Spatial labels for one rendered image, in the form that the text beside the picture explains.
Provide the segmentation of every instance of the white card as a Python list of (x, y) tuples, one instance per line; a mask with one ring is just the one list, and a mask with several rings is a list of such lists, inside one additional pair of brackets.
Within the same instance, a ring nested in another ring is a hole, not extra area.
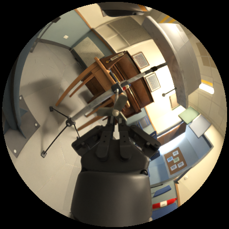
[(181, 168), (183, 165), (184, 165), (184, 162), (182, 161), (178, 164), (178, 167)]
[(172, 160), (173, 160), (173, 157), (172, 156), (167, 159), (168, 162), (170, 162)]
[(171, 170), (173, 171), (174, 169), (177, 168), (177, 165), (175, 164), (175, 165), (171, 166), (170, 168), (171, 168)]
[(179, 157), (173, 159), (174, 163), (178, 162), (179, 160), (180, 160)]
[(178, 150), (173, 152), (173, 156), (176, 156), (177, 154), (179, 154)]

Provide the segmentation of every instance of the wooden piano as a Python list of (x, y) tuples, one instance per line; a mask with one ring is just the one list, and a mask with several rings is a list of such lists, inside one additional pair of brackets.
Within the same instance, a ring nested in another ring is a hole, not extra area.
[[(108, 57), (101, 58), (100, 61), (106, 69), (111, 70), (112, 73), (115, 74), (119, 82), (131, 79), (132, 77), (141, 73), (139, 67), (137, 66), (133, 57), (128, 51), (119, 52)], [(88, 103), (90, 103), (92, 100), (99, 97), (105, 92), (105, 90), (102, 88), (102, 86), (99, 84), (98, 80), (95, 77), (85, 85), (93, 95), (93, 98)], [(127, 90), (125, 90), (125, 92), (130, 103), (130, 107), (125, 106), (122, 110), (126, 118), (129, 118), (141, 112), (141, 108), (154, 102), (148, 84), (144, 77), (132, 83), (131, 86)], [(112, 106), (114, 106), (114, 104), (110, 103), (106, 107)]]

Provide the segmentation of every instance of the brown board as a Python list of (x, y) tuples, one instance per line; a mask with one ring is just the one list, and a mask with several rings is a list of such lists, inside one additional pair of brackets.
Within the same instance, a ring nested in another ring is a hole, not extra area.
[(166, 163), (168, 165), (168, 170), (170, 175), (175, 174), (176, 172), (182, 170), (187, 167), (187, 163), (182, 155), (179, 147), (170, 151), (167, 154), (164, 154)]

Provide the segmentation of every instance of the ceiling light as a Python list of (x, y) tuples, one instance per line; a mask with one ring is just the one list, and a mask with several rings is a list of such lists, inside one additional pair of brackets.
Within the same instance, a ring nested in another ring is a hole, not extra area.
[(214, 88), (213, 87), (210, 87), (210, 86), (207, 86), (206, 84), (200, 84), (199, 86), (200, 89), (210, 93), (210, 94), (214, 94)]

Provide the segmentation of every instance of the green folder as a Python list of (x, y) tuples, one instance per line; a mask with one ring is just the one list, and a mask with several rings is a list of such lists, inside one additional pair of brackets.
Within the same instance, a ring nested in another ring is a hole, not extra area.
[(184, 112), (180, 113), (178, 116), (186, 123), (189, 124), (192, 122), (197, 116), (199, 112), (196, 111), (193, 107), (189, 107)]

